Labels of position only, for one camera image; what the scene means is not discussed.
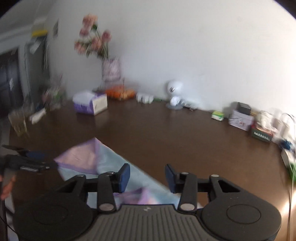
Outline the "person's left hand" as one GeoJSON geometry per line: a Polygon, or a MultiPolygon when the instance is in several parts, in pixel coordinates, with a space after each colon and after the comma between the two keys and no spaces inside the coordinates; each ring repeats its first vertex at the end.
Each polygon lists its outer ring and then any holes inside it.
{"type": "Polygon", "coordinates": [[[5,200],[10,195],[15,185],[15,182],[16,175],[13,175],[8,184],[1,186],[1,200],[5,200]]]}

